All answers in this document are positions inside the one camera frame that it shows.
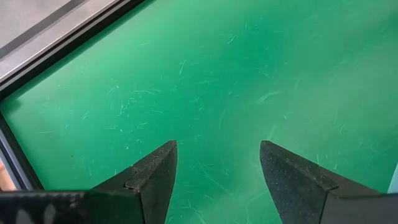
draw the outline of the green surface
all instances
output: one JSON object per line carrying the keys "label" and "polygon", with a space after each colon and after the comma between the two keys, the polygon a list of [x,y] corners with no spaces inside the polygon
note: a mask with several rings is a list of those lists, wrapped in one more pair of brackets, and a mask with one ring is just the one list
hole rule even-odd
{"label": "green surface", "polygon": [[398,161],[398,1],[157,0],[2,104],[46,189],[178,140],[168,223],[279,223],[269,139],[385,192]]}

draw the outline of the metal edge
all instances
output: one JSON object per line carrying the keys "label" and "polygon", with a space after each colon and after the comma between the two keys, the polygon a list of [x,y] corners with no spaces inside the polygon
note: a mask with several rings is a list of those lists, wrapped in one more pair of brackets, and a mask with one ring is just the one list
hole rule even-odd
{"label": "metal edge", "polygon": [[42,32],[43,30],[48,28],[51,24],[68,14],[74,8],[84,3],[84,1],[85,0],[68,1],[66,4],[55,10],[53,13],[42,19],[40,22],[36,23],[22,34],[18,35],[14,40],[8,42],[3,47],[0,47],[0,60],[7,56],[9,53],[17,50],[22,44],[26,43],[39,32]]}
{"label": "metal edge", "polygon": [[[84,26],[63,39],[57,45],[46,51],[43,55],[21,68],[13,76],[9,77],[0,86],[0,101],[12,92],[25,85],[27,82],[41,74],[44,70],[58,62],[64,56],[74,51],[87,40],[101,32],[107,26],[118,20],[131,9],[144,0],[120,0],[116,4],[103,11],[100,15],[87,22]],[[21,190],[43,190],[39,178],[27,160],[19,143],[8,127],[6,120],[0,113],[0,149],[5,155],[6,161]]]}

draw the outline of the black plastic part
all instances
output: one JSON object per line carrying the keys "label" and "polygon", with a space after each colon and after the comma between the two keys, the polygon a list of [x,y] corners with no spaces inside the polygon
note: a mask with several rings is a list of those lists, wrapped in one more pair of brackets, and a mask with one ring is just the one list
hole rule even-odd
{"label": "black plastic part", "polygon": [[177,169],[169,141],[91,190],[0,193],[0,223],[162,224]]}
{"label": "black plastic part", "polygon": [[269,141],[261,142],[260,161],[284,224],[398,222],[397,194],[380,194]]}
{"label": "black plastic part", "polygon": [[[116,1],[101,14],[68,37],[65,37],[57,45],[39,55],[26,66],[16,70],[10,77],[0,83],[0,100],[5,99],[12,92],[41,74],[143,1]],[[16,184],[20,186],[18,190],[42,190],[42,184],[2,116],[0,118],[0,132],[0,135],[3,136],[3,138],[0,138],[0,150],[5,155],[6,161],[4,162],[11,167],[9,172],[12,172],[18,181]]]}

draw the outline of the metal frame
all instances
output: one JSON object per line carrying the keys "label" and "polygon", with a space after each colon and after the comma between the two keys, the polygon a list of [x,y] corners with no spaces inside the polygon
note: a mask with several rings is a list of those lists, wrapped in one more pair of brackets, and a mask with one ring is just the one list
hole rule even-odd
{"label": "metal frame", "polygon": [[[13,71],[0,83],[0,101],[40,75],[44,70],[84,44],[114,21],[144,0],[119,0],[107,6],[97,16],[66,35],[54,46],[36,56],[23,67]],[[0,158],[17,190],[42,190],[43,186],[27,160],[6,120],[0,113]]]}

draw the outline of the gray floor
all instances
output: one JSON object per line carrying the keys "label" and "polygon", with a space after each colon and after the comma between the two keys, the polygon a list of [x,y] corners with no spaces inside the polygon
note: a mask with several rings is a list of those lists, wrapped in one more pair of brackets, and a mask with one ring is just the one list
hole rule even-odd
{"label": "gray floor", "polygon": [[0,1],[0,48],[22,35],[69,0]]}
{"label": "gray floor", "polygon": [[0,1],[0,85],[116,2]]}

